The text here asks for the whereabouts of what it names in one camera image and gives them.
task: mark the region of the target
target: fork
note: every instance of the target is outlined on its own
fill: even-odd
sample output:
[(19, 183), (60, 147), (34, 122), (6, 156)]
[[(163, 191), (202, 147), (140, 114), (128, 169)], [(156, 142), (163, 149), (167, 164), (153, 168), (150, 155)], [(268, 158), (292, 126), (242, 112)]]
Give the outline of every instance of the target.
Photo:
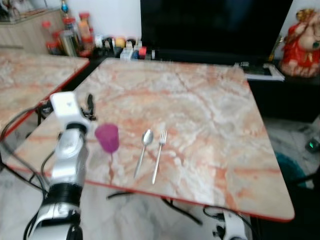
[(156, 181), (161, 149), (166, 144), (166, 141), (167, 141), (167, 131), (163, 130), (161, 132), (160, 139), (159, 139), (159, 153), (158, 153), (158, 157), (156, 158), (155, 168), (154, 168), (153, 175), (152, 175), (152, 184), (155, 184), (155, 181)]

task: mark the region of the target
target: marble tabletop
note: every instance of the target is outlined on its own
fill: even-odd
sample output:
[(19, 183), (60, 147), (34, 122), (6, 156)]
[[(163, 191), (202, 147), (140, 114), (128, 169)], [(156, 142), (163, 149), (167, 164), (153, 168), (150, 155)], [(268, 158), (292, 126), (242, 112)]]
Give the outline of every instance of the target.
[(57, 92), (88, 64), (86, 58), (0, 50), (0, 128)]
[[(94, 95), (97, 122), (119, 127), (112, 156), (94, 137), (86, 182), (200, 205), (224, 206), (277, 221), (294, 208), (255, 99), (238, 68), (220, 65), (105, 60), (75, 90), (84, 104)], [(154, 132), (140, 172), (142, 133)], [(151, 184), (161, 130), (167, 130), (155, 184)], [(51, 114), (16, 153), (38, 170), (61, 131)], [(53, 156), (46, 165), (50, 173)], [(23, 170), (16, 161), (9, 165)]]

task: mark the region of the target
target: black tv screen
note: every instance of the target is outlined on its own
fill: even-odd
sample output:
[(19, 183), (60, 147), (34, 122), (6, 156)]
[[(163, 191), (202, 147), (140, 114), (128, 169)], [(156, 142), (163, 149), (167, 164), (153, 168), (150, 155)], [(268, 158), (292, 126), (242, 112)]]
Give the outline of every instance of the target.
[(142, 42), (154, 49), (270, 55), (292, 0), (140, 0)]

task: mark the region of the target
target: floor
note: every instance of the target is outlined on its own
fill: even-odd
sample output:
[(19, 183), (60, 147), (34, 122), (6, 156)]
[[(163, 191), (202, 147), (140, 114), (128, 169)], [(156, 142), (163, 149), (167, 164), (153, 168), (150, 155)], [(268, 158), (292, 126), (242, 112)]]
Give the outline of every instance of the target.
[[(10, 142), (17, 147), (28, 131), (36, 126), (28, 120), (12, 134)], [(319, 154), (308, 153), (304, 145), (320, 126), (286, 120), (264, 119), (275, 152), (295, 160), (304, 173), (313, 173)], [(160, 199), (144, 195), (121, 196), (106, 200), (114, 189), (85, 185), (81, 199), (81, 226), (85, 240), (216, 240), (212, 232), (216, 220), (206, 217), (202, 208), (177, 205), (198, 218), (203, 226), (168, 208)], [(23, 231), (41, 204), (41, 194), (10, 175), (0, 174), (0, 240), (20, 240)]]

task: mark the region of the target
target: silver spoon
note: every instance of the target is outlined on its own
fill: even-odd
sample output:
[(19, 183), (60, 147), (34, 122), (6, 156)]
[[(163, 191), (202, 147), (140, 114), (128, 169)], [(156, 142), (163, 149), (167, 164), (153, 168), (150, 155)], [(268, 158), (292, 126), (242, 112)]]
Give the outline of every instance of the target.
[(142, 138), (141, 138), (141, 142), (143, 144), (143, 149), (142, 149), (139, 161), (135, 167), (134, 176), (133, 176), (134, 178), (136, 178), (136, 176), (139, 172), (139, 169), (140, 169), (140, 166), (142, 163), (142, 159), (144, 158), (146, 146), (148, 146), (150, 143), (152, 143), (153, 139), (154, 139), (154, 133), (150, 129), (148, 129), (147, 131), (145, 131), (143, 133)]

